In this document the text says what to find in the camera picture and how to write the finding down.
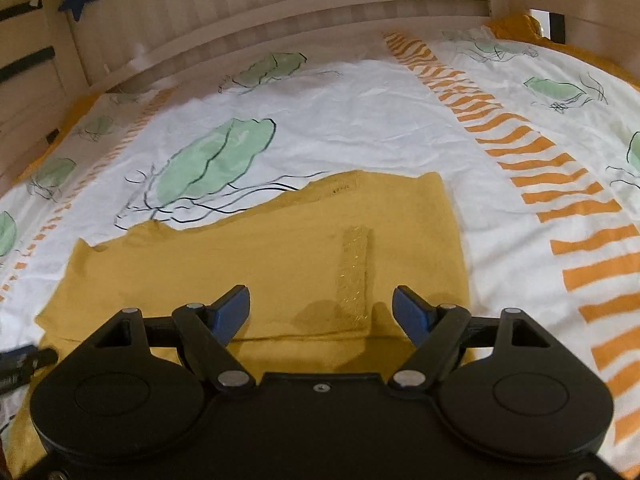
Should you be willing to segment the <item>mustard yellow knit sweater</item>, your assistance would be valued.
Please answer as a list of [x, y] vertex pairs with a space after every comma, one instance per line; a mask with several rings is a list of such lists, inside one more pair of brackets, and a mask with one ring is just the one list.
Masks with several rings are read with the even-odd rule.
[[349, 171], [208, 226], [147, 221], [96, 246], [78, 242], [36, 322], [67, 356], [120, 309], [165, 316], [236, 285], [250, 291], [250, 317], [230, 350], [255, 377], [390, 376], [412, 350], [390, 312], [396, 287], [431, 304], [469, 302], [439, 175]]

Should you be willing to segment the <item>white leaf-print duvet cover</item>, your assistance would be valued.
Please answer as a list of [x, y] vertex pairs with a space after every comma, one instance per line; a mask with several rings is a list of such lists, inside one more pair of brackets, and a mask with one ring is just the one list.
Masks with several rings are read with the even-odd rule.
[[262, 52], [175, 90], [105, 93], [1, 200], [1, 345], [78, 242], [183, 231], [349, 171], [442, 179], [468, 310], [519, 308], [608, 386], [601, 456], [639, 472], [639, 95], [577, 58], [485, 29]]

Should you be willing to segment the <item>orange fitted bed sheet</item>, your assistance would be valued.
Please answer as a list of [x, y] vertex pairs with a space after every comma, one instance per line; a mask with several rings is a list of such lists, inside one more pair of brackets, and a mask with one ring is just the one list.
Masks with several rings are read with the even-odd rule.
[[528, 14], [510, 14], [506, 18], [490, 20], [485, 26], [490, 29], [497, 39], [525, 42], [526, 44], [562, 52], [625, 81], [634, 90], [639, 90], [639, 78], [629, 73], [628, 70], [624, 70], [623, 67], [604, 56], [580, 47], [570, 46], [569, 44], [559, 44], [546, 38], [542, 34], [541, 24], [536, 18]]

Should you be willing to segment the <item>light wooden bed frame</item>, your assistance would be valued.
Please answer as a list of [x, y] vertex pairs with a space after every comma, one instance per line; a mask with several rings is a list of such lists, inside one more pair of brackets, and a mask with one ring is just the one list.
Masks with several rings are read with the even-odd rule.
[[549, 15], [555, 41], [639, 69], [639, 0], [100, 0], [75, 23], [63, 0], [1, 0], [1, 184], [43, 154], [81, 96], [171, 81], [301, 32], [419, 20]]

